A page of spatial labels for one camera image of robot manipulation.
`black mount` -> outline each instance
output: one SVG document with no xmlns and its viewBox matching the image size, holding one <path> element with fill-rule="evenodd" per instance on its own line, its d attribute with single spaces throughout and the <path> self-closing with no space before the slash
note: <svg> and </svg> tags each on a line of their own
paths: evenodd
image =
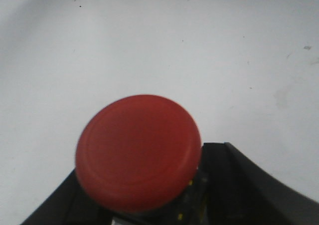
<svg viewBox="0 0 319 225">
<path fill-rule="evenodd" d="M 102 208 L 74 171 L 22 225 L 318 225 L 319 204 L 260 169 L 230 143 L 205 143 L 198 172 L 168 205 L 142 214 Z"/>
</svg>

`yellow marking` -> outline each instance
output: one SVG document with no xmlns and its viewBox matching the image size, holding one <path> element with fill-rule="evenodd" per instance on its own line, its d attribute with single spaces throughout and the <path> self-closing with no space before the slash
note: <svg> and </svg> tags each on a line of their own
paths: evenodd
<svg viewBox="0 0 319 225">
<path fill-rule="evenodd" d="M 178 214 L 178 218 L 179 221 L 181 221 L 183 219 L 183 214 Z"/>
</svg>

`red button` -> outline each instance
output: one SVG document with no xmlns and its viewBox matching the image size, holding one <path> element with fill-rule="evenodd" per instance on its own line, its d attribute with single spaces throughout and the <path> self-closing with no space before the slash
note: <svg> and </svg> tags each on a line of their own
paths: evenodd
<svg viewBox="0 0 319 225">
<path fill-rule="evenodd" d="M 176 198 L 196 172 L 201 141 L 178 104 L 136 95 L 102 109 L 84 129 L 76 175 L 87 194 L 115 211 L 143 212 Z"/>
</svg>

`white surface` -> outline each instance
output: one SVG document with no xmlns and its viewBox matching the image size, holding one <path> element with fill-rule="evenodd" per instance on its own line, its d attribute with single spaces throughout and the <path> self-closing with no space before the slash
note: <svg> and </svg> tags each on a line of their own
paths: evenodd
<svg viewBox="0 0 319 225">
<path fill-rule="evenodd" d="M 140 93 L 180 103 L 203 142 L 232 142 L 319 201 L 318 7 L 0 0 L 0 224 L 22 222 L 62 182 L 96 112 Z"/>
</svg>

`round red button cap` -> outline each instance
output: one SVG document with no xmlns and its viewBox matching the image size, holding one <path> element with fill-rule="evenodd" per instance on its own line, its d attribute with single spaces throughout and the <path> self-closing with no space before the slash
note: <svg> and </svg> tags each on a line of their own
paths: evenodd
<svg viewBox="0 0 319 225">
<path fill-rule="evenodd" d="M 86 193 L 115 211 L 143 212 L 176 198 L 196 172 L 201 141 L 177 103 L 136 95 L 102 109 L 84 129 L 76 175 Z"/>
</svg>

